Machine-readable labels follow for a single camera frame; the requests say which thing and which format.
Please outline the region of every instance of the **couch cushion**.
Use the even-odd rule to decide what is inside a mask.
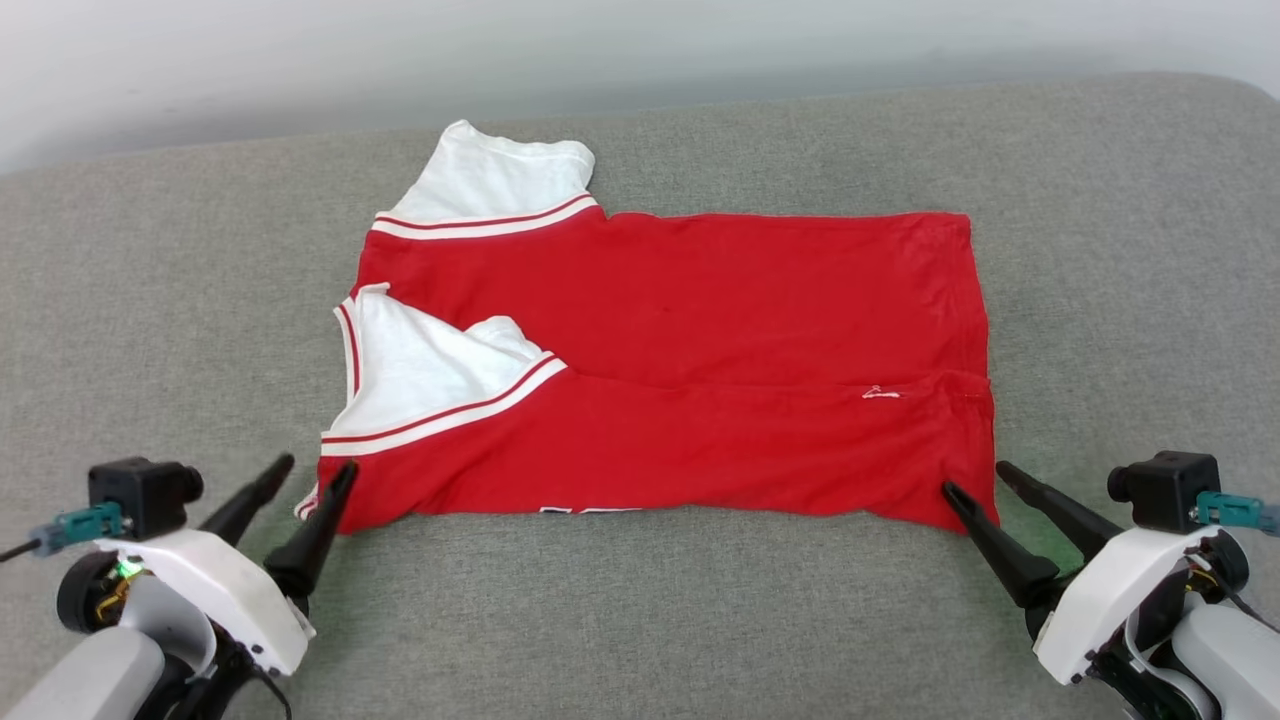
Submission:
[[[968,213],[1000,455],[1126,523],[1105,491],[1160,448],[1280,500],[1280,108],[1169,74],[479,123],[580,140],[611,211]],[[436,133],[315,136],[0,178],[0,527],[84,501],[127,455],[200,468],[198,518],[343,405],[330,314],[365,229]],[[284,538],[297,471],[251,529]],[[1006,527],[1076,561],[1001,491]],[[1247,596],[1280,614],[1257,534]],[[0,568],[0,708],[77,638],[72,553]],[[1089,717],[961,537],[869,515],[714,510],[410,518],[340,539],[298,717]],[[278,714],[262,689],[233,715]]]

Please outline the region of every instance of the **red and white jersey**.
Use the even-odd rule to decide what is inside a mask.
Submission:
[[[456,123],[378,215],[321,442],[321,479],[361,462],[344,532],[686,503],[959,529],[943,479],[995,511],[968,218],[608,218],[593,164]]]

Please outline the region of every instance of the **small logo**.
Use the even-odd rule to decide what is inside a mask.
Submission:
[[[892,391],[886,392],[881,389],[879,386],[872,386],[872,389],[863,393],[863,398],[870,398],[870,397],[902,397],[902,396]]]

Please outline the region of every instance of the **teal connector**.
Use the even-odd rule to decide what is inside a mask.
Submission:
[[[67,546],[122,534],[124,534],[124,516],[120,514],[120,506],[104,502],[88,510],[63,512],[54,518],[52,523],[31,530],[28,537],[40,543],[31,550],[32,555],[45,557]]]
[[[1253,528],[1272,537],[1280,536],[1276,523],[1280,518],[1280,509],[1275,505],[1266,505],[1256,497],[1202,492],[1196,496],[1196,512],[1201,523]]]

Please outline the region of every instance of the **red stripe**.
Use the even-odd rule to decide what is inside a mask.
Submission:
[[[554,359],[556,359],[554,355],[552,355],[549,357],[544,357],[541,363],[539,363],[539,364],[534,365],[532,368],[530,368],[527,373],[525,373],[518,380],[516,380],[516,384],[511,386],[509,388],[507,388],[506,392],[503,392],[502,395],[499,395],[497,397],[490,397],[489,400],[484,400],[484,401],[480,401],[480,402],[472,402],[471,405],[461,405],[458,407],[453,407],[451,410],[445,410],[444,413],[439,413],[439,414],[435,414],[435,415],[431,415],[431,416],[428,416],[428,418],[422,418],[421,420],[415,420],[415,421],[412,421],[412,423],[410,423],[407,425],[401,425],[399,428],[396,428],[396,429],[392,429],[392,430],[384,430],[384,432],[375,433],[375,434],[371,434],[371,436],[326,437],[326,438],[320,438],[320,442],[321,443],[326,443],[326,442],[364,442],[364,441],[370,441],[370,439],[379,439],[379,438],[384,438],[387,436],[393,436],[393,434],[397,434],[397,433],[402,433],[404,430],[411,430],[411,429],[413,429],[413,428],[416,428],[419,425],[425,425],[426,423],[430,423],[430,421],[434,421],[434,420],[439,420],[440,418],[448,418],[449,415],[453,415],[456,413],[462,413],[465,410],[472,410],[475,407],[484,407],[485,405],[493,405],[494,402],[498,402],[502,398],[507,397],[508,395],[516,392],[520,388],[520,386],[525,384],[525,382],[534,373],[536,373],[539,369],[541,369],[543,365],[550,363]]]
[[[468,222],[462,222],[462,223],[438,223],[438,224],[433,224],[433,225],[420,225],[417,223],[410,223],[410,222],[401,220],[401,219],[397,219],[397,218],[392,218],[392,217],[388,217],[388,215],[379,215],[375,222],[379,222],[379,223],[392,223],[393,225],[401,225],[403,228],[415,228],[415,229],[421,229],[421,231],[429,231],[429,229],[436,229],[436,228],[440,228],[440,229],[448,229],[448,228],[474,228],[474,227],[480,227],[480,225],[500,225],[500,224],[504,224],[504,223],[522,223],[525,220],[536,220],[538,218],[545,218],[547,215],[552,215],[552,214],[559,213],[561,210],[563,210],[564,208],[568,208],[570,205],[577,202],[579,200],[581,200],[584,197],[590,197],[590,196],[591,196],[590,192],[584,192],[582,195],[579,195],[577,197],[570,200],[568,202],[564,202],[563,205],[558,205],[556,208],[552,208],[550,210],[547,210],[547,211],[543,211],[543,213],[538,213],[536,215],[515,215],[515,217],[511,217],[511,218],[498,218],[495,220],[468,220]]]
[[[360,351],[356,350],[356,325],[351,322],[351,315],[347,313],[346,305],[339,305],[342,310],[342,319],[347,323],[347,337],[351,340],[351,377],[352,377],[352,393],[360,392]]]

